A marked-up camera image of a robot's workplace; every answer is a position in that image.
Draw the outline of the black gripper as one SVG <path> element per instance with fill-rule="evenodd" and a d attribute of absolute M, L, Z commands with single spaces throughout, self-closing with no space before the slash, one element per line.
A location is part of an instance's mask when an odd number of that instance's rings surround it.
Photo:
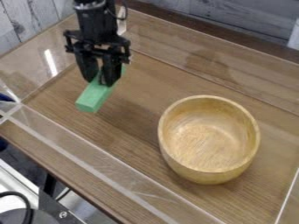
<path fill-rule="evenodd" d="M 116 12 L 115 0 L 73 0 L 79 29 L 63 35 L 65 51 L 73 53 L 79 70 L 87 82 L 99 74 L 97 58 L 103 59 L 100 83 L 112 87 L 121 76 L 121 63 L 129 63 L 131 42 L 119 33 L 119 22 L 127 21 L 127 1 L 123 1 L 124 16 Z"/>

